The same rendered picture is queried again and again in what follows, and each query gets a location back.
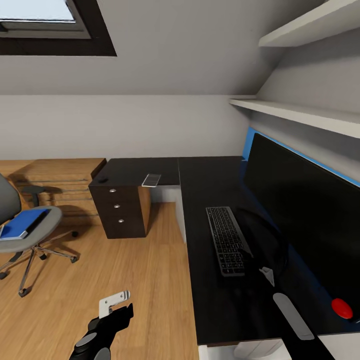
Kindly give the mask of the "folder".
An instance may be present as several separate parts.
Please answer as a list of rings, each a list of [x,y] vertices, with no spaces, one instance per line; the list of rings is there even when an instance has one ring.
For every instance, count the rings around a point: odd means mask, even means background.
[[[29,209],[5,224],[0,241],[22,240],[48,213],[48,209]]]

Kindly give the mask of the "swivel chair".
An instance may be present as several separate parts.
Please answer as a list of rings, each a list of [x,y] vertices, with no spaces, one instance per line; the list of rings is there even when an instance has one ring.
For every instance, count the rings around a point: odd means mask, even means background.
[[[19,287],[18,293],[20,297],[23,297],[25,294],[28,293],[28,290],[23,287],[36,255],[41,260],[45,260],[47,256],[44,254],[44,252],[48,252],[59,256],[68,257],[70,258],[72,263],[77,261],[76,256],[43,248],[45,245],[67,235],[68,233],[72,232],[72,236],[76,237],[78,235],[78,232],[76,231],[70,230],[40,243],[47,236],[49,236],[51,232],[56,229],[56,227],[58,227],[59,223],[63,218],[63,211],[59,207],[54,205],[39,206],[39,199],[37,194],[43,193],[45,191],[46,189],[41,185],[27,185],[22,188],[22,192],[32,194],[34,208],[31,208],[31,210],[47,209],[48,213],[23,239],[0,240],[0,254],[16,253],[15,256],[13,256],[7,264],[0,267],[0,271],[8,267],[9,265],[15,263],[16,261],[22,259],[23,257],[27,256],[28,254],[31,254],[22,282]],[[18,215],[21,211],[22,203],[19,192],[0,173],[0,226],[6,224],[8,221],[11,222],[15,218],[15,216]],[[6,276],[6,273],[1,272],[0,280],[2,280],[4,276]]]

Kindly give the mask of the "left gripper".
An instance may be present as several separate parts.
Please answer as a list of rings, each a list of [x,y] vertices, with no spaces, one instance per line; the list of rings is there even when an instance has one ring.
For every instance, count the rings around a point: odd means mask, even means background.
[[[103,318],[96,317],[90,321],[88,324],[88,331],[95,329],[100,324],[109,324],[113,330],[113,337],[116,336],[116,333],[128,328],[130,324],[130,319],[134,317],[133,304],[131,303],[129,307],[124,306]]]

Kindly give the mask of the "keyboard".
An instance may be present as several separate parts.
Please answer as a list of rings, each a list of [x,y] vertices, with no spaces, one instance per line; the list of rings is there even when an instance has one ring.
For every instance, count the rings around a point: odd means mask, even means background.
[[[207,217],[223,277],[245,276],[246,261],[239,249],[253,254],[230,206],[207,207]]]

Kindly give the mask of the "monitor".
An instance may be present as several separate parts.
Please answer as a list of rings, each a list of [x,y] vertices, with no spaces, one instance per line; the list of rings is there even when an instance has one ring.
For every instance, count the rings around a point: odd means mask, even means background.
[[[329,296],[334,312],[360,321],[360,186],[255,133],[243,182]]]

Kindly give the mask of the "notebook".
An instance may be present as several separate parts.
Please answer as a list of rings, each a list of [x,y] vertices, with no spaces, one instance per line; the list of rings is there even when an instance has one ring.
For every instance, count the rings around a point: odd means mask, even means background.
[[[161,175],[160,174],[149,174],[144,183],[142,184],[143,187],[156,187],[157,183],[159,182]]]

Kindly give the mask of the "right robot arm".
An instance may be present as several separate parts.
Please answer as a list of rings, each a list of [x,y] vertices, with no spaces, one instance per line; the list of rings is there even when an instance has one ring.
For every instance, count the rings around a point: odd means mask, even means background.
[[[264,304],[268,304],[292,360],[335,360],[304,320],[297,304],[280,288],[274,288],[273,269],[259,269],[258,261],[250,253],[242,248],[239,251],[245,259],[243,265],[246,285],[256,291]]]

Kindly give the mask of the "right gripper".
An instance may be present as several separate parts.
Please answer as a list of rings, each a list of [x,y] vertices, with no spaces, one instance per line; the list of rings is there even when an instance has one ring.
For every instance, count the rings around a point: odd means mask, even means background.
[[[258,261],[255,258],[253,258],[250,253],[243,250],[242,248],[239,249],[239,251],[242,254],[243,258],[245,259],[243,265],[244,265],[246,285],[250,289],[254,289],[256,291],[257,285],[261,281],[267,281],[268,279],[260,271]]]

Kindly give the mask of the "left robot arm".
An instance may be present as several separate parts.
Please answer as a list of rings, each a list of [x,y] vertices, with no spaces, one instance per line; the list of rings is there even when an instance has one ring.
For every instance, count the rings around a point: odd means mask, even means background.
[[[116,333],[128,328],[134,317],[133,304],[117,310],[111,307],[126,302],[129,290],[122,291],[99,301],[99,317],[88,324],[88,332],[74,346],[69,360],[111,360],[110,347]]]

